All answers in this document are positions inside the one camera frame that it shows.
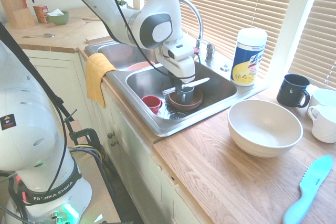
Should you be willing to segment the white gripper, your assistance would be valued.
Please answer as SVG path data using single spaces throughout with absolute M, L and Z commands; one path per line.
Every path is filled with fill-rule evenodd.
M 174 60 L 166 57 L 156 48 L 156 59 L 170 73 L 172 87 L 176 87 L 176 101 L 180 102 L 182 97 L 182 84 L 189 83 L 195 79 L 195 63 L 192 56 L 187 56 L 182 60 Z

